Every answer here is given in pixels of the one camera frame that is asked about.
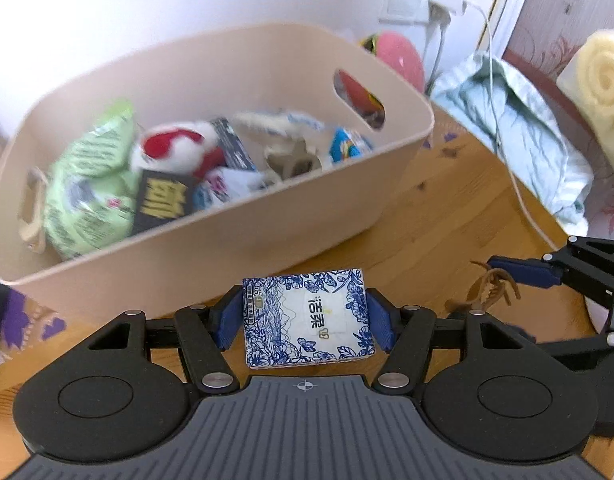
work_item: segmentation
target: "black box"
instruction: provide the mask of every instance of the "black box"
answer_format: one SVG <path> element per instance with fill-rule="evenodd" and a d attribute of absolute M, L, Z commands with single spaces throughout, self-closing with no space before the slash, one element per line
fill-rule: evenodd
<path fill-rule="evenodd" d="M 190 175 L 144 170 L 131 236 L 193 213 L 196 185 Z"/>

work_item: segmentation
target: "wall outlet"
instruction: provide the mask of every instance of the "wall outlet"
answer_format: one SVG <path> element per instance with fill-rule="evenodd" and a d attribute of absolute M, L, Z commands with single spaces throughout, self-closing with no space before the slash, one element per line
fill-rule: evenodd
<path fill-rule="evenodd" d="M 429 0 L 384 0 L 378 19 L 381 23 L 426 25 L 429 23 Z"/>

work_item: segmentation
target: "white cable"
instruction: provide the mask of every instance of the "white cable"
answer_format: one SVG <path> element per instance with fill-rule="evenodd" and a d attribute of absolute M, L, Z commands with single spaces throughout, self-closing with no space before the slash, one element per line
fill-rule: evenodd
<path fill-rule="evenodd" d="M 439 25 L 440 27 L 440 44 L 438 45 L 438 52 L 436 53 L 436 60 L 434 61 L 434 68 L 431 70 L 431 75 L 429 76 L 429 82 L 427 83 L 426 89 L 424 93 L 429 95 L 429 91 L 434 84 L 434 80 L 438 75 L 438 67 L 440 66 L 440 58 L 442 57 L 442 51 L 444 50 L 444 40 L 447 35 L 447 27 L 452 22 L 452 16 L 449 14 L 449 11 L 444 7 L 438 6 L 436 4 L 431 5 L 430 9 L 431 20 L 433 23 Z"/>
<path fill-rule="evenodd" d="M 423 60 L 423 64 L 424 64 L 424 60 L 426 59 L 427 51 L 429 50 L 429 44 L 431 43 L 431 40 L 434 37 L 434 34 L 436 33 L 437 25 L 438 25 L 437 22 L 434 22 L 433 20 L 431 20 L 429 22 L 429 25 L 425 27 L 424 31 L 426 33 L 426 40 L 424 41 L 424 50 L 421 56 L 421 59 Z"/>
<path fill-rule="evenodd" d="M 438 46 L 438 54 L 436 54 L 436 61 L 434 62 L 434 68 L 431 70 L 431 75 L 429 76 L 429 83 L 427 83 L 426 94 L 429 95 L 429 91 L 431 86 L 434 84 L 436 80 L 436 76 L 438 75 L 438 67 L 440 66 L 440 58 L 442 57 L 442 50 L 444 49 L 444 38 L 447 33 L 447 27 L 440 26 L 440 45 Z"/>
<path fill-rule="evenodd" d="M 496 124 L 496 145 L 500 148 L 500 155 L 502 156 L 502 160 L 504 165 L 509 172 L 509 177 L 511 179 L 511 183 L 514 186 L 514 191 L 516 192 L 516 196 L 518 198 L 518 203 L 520 204 L 520 208 L 524 213 L 525 218 L 528 220 L 529 224 L 533 227 L 533 229 L 540 235 L 540 237 L 545 241 L 545 243 L 551 248 L 552 251 L 557 251 L 558 246 L 549 238 L 545 232 L 540 228 L 540 226 L 533 219 L 532 215 L 527 210 L 527 207 L 524 204 L 524 200 L 522 199 L 522 195 L 520 194 L 520 189 L 518 187 L 518 183 L 516 180 L 516 176 L 514 172 L 511 171 L 511 167 L 509 166 L 509 162 L 507 161 L 506 155 L 504 154 L 504 146 L 503 139 L 500 135 L 500 125 L 498 123 L 498 115 L 496 114 L 496 106 L 494 105 L 494 62 L 491 56 L 491 45 L 493 44 L 493 37 L 491 34 L 491 24 L 489 23 L 489 17 L 487 13 L 477 4 L 470 2 L 469 0 L 465 0 L 471 7 L 476 9 L 482 17 L 485 19 L 485 25 L 487 26 L 487 33 L 489 37 L 489 46 L 487 48 L 487 55 L 489 58 L 489 101 L 491 102 L 491 111 L 494 115 L 494 123 Z"/>

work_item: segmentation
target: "wooden table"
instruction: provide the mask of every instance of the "wooden table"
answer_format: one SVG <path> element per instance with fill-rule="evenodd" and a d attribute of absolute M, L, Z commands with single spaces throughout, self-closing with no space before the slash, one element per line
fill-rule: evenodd
<path fill-rule="evenodd" d="M 463 299 L 481 269 L 470 260 L 493 254 L 517 258 L 541 256 L 548 248 L 523 218 L 506 170 L 474 137 L 436 110 L 435 147 L 423 149 L 408 167 L 394 197 L 375 227 L 294 269 L 311 272 L 362 267 L 367 286 L 375 286 L 394 304 L 417 303 L 446 316 L 445 301 Z M 458 137 L 444 142 L 448 133 Z M 526 204 L 558 244 L 565 234 L 538 201 L 525 192 Z M 583 299 L 564 286 L 540 290 L 521 286 L 522 300 L 498 303 L 491 313 L 518 324 L 539 341 L 593 333 Z M 0 478 L 16 468 L 26 451 L 11 419 L 16 384 L 87 336 L 95 327 L 71 324 L 63 334 L 24 352 L 0 367 Z M 157 351 L 155 361 L 180 374 L 178 356 Z M 224 354 L 244 381 L 242 331 Z M 279 375 L 365 374 L 371 381 L 385 361 L 378 351 L 349 364 L 284 368 Z M 456 362 L 456 351 L 434 352 L 430 375 Z M 584 456 L 603 474 L 614 473 L 614 439 L 593 438 Z"/>

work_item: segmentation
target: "white plush toy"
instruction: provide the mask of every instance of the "white plush toy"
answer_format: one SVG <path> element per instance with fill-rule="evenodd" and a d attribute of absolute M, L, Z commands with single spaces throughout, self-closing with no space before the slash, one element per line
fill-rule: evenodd
<path fill-rule="evenodd" d="M 205 174 L 225 164 L 218 133 L 207 122 L 171 123 L 147 131 L 132 151 L 132 171 L 153 170 L 163 173 Z"/>

